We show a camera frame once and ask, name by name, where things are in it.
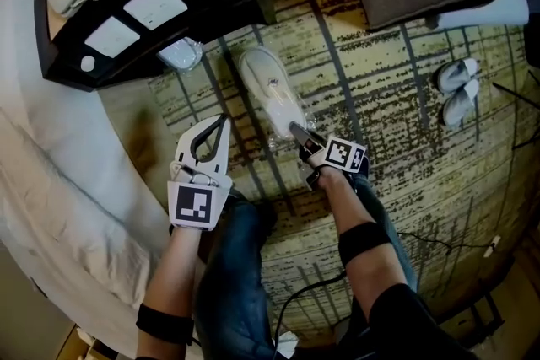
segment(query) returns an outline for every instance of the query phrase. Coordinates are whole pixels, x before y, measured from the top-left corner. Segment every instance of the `black sleeve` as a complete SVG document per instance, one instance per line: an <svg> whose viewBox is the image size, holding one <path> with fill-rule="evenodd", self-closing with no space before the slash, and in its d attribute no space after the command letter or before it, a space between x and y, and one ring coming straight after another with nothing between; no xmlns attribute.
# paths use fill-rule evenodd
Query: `black sleeve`
<svg viewBox="0 0 540 360"><path fill-rule="evenodd" d="M408 285L396 285L380 295L371 308L370 328L383 359L477 359L439 328Z"/></svg>

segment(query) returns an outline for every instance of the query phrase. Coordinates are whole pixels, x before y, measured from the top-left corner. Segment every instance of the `black wristband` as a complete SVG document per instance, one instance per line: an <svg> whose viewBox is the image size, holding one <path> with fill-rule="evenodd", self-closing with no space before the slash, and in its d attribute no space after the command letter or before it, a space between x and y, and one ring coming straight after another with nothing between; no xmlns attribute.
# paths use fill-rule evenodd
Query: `black wristband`
<svg viewBox="0 0 540 360"><path fill-rule="evenodd" d="M192 344L193 320L159 312L141 304L138 309L137 327L161 341Z"/></svg>
<svg viewBox="0 0 540 360"><path fill-rule="evenodd" d="M386 231L374 222L362 223L339 236L339 255L345 267L355 256L391 243Z"/></svg>

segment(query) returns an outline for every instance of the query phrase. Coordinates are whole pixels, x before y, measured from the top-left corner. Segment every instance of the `white slipper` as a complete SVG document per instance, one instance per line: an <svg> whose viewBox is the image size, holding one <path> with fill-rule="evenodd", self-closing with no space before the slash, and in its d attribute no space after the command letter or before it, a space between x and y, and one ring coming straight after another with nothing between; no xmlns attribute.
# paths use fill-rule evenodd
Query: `white slipper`
<svg viewBox="0 0 540 360"><path fill-rule="evenodd" d="M447 126L456 125L474 107L474 99L480 90L477 79L471 80L446 101L442 117Z"/></svg>
<svg viewBox="0 0 540 360"><path fill-rule="evenodd" d="M305 114L279 57L263 46L249 48L240 57L240 75L281 138L293 137L289 130L293 121L306 127Z"/></svg>
<svg viewBox="0 0 540 360"><path fill-rule="evenodd" d="M449 94L467 84L478 72L478 62L469 57L443 65L437 76L437 87L443 94Z"/></svg>

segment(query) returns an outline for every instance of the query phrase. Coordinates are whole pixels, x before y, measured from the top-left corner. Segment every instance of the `white panel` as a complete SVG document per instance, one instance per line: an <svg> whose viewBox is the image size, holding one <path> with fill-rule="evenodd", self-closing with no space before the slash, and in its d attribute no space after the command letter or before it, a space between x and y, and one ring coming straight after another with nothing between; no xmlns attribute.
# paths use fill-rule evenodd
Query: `white panel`
<svg viewBox="0 0 540 360"><path fill-rule="evenodd" d="M181 0L130 0L124 10L148 29L154 30L186 12L187 6Z"/></svg>
<svg viewBox="0 0 540 360"><path fill-rule="evenodd" d="M110 17L86 39L84 44L91 46L103 56L114 59L139 39L138 33L114 17Z"/></svg>

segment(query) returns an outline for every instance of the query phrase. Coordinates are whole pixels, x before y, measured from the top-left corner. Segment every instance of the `white sneaker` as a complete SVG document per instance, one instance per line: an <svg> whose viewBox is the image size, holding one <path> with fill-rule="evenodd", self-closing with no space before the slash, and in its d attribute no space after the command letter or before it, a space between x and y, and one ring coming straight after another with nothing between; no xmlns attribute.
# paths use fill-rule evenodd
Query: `white sneaker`
<svg viewBox="0 0 540 360"><path fill-rule="evenodd" d="M443 94L449 94L468 83L471 77L478 72L476 59L461 59L443 65L437 76L437 87Z"/></svg>
<svg viewBox="0 0 540 360"><path fill-rule="evenodd" d="M447 126L456 125L474 107L474 99L480 90L477 79L471 80L446 101L442 117Z"/></svg>

